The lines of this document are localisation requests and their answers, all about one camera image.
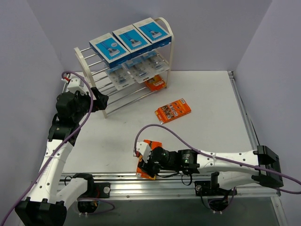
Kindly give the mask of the small blue cartridge pack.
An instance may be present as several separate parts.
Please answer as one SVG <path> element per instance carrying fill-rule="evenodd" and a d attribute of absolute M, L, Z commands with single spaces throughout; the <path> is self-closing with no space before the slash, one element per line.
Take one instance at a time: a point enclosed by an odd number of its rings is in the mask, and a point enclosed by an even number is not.
<path fill-rule="evenodd" d="M 135 84 L 135 80 L 123 67 L 107 70 L 106 74 L 117 90 L 122 90 Z"/>

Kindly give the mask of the gillette razor blister pack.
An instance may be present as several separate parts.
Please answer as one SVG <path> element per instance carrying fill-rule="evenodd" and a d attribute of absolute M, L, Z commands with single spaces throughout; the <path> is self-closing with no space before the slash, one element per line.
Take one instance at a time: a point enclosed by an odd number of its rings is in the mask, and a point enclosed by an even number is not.
<path fill-rule="evenodd" d="M 135 58 L 124 63 L 137 83 L 141 84 L 155 77 L 153 68 L 144 62 L 142 58 Z"/>
<path fill-rule="evenodd" d="M 143 59 L 146 65 L 150 67 L 155 74 L 160 74 L 170 69 L 166 61 L 158 55 L 143 56 Z"/>

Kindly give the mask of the orange Gillette styler box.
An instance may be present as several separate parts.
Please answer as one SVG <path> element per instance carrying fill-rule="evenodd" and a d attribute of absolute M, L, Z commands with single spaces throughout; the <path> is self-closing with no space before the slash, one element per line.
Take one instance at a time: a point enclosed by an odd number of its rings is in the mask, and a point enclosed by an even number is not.
<path fill-rule="evenodd" d="M 155 115 L 157 116 L 161 124 L 165 124 L 186 114 L 189 114 L 190 112 L 191 108 L 189 107 L 187 102 L 183 98 L 181 98 L 158 108 L 155 111 Z"/>

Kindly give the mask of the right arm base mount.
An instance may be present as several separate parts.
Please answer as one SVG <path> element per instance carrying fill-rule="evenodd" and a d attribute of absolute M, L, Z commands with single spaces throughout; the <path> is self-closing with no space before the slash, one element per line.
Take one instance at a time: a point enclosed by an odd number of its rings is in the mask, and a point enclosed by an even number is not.
<path fill-rule="evenodd" d="M 202 204 L 205 208 L 211 210 L 213 213 L 219 212 L 222 214 L 233 201 L 237 195 L 236 188 L 224 190 L 221 188 L 211 188 L 209 181 L 195 181 L 195 195 L 201 198 Z"/>

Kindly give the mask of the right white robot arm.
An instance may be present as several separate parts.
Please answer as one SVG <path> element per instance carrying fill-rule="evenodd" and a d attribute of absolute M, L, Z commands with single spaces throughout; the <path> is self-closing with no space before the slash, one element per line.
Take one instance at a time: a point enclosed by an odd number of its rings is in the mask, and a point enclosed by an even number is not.
<path fill-rule="evenodd" d="M 138 142 L 135 152 L 141 157 L 138 166 L 151 177 L 158 176 L 162 170 L 187 176 L 210 173 L 209 189 L 214 194 L 253 183 L 268 188 L 284 185 L 279 156 L 264 145 L 247 152 L 217 153 L 191 149 L 168 151 L 160 146 L 152 149 L 149 144 Z"/>

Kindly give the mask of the blue Harry's box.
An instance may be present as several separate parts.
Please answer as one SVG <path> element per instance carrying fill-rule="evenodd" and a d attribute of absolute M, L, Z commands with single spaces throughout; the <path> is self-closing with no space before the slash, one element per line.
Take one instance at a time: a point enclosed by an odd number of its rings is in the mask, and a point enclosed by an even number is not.
<path fill-rule="evenodd" d="M 90 40 L 89 44 L 109 68 L 114 68 L 131 59 L 131 53 L 110 33 Z"/>
<path fill-rule="evenodd" d="M 152 48 L 160 48 L 172 41 L 172 36 L 151 17 L 136 22 L 133 26 L 152 44 Z"/>
<path fill-rule="evenodd" d="M 112 35 L 130 52 L 132 58 L 152 51 L 152 44 L 132 24 L 114 30 Z"/>

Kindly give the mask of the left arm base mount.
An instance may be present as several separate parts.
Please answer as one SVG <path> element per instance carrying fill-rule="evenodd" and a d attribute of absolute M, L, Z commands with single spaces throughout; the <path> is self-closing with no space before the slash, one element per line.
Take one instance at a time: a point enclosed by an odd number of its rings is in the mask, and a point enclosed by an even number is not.
<path fill-rule="evenodd" d="M 82 214 L 94 214 L 96 211 L 106 211 L 111 205 L 106 201 L 110 197 L 111 184 L 108 182 L 95 183 L 90 193 L 85 193 L 80 198 L 93 198 L 90 201 L 78 201 L 77 209 Z"/>

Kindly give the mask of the Gillette razor blister pack front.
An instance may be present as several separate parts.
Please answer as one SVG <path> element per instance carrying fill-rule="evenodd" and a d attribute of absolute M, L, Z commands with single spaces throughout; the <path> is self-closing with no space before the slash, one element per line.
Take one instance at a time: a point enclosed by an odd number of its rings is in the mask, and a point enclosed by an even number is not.
<path fill-rule="evenodd" d="M 170 69 L 166 61 L 158 55 L 143 56 L 143 59 L 146 65 L 150 67 L 155 74 L 160 74 Z"/>

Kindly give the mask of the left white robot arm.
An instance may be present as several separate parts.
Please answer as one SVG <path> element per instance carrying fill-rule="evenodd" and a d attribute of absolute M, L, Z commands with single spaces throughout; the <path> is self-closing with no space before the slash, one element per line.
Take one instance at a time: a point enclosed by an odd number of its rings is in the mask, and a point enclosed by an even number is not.
<path fill-rule="evenodd" d="M 99 198 L 93 176 L 76 173 L 68 185 L 57 191 L 66 160 L 91 113 L 107 107 L 108 96 L 96 87 L 91 92 L 64 92 L 56 98 L 56 110 L 48 133 L 47 148 L 39 177 L 15 206 L 26 226 L 62 226 L 67 210 L 78 198 Z"/>

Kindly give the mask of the orange Gillette Fusion5 box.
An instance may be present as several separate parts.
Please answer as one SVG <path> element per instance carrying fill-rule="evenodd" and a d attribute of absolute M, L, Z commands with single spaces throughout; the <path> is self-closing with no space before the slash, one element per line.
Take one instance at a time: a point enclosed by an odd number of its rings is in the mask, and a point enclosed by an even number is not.
<path fill-rule="evenodd" d="M 146 142 L 151 147 L 151 151 L 157 147 L 162 147 L 161 142 L 157 141 L 150 141 L 150 140 L 143 140 L 143 142 Z M 151 163 L 150 159 L 148 163 L 144 162 L 138 162 L 137 168 L 136 168 L 136 176 L 139 178 L 145 178 L 150 180 L 156 179 L 156 173 L 153 170 L 153 163 Z"/>
<path fill-rule="evenodd" d="M 147 80 L 145 85 L 150 91 L 158 91 L 166 87 L 166 83 L 160 75 L 155 75 L 153 78 Z"/>

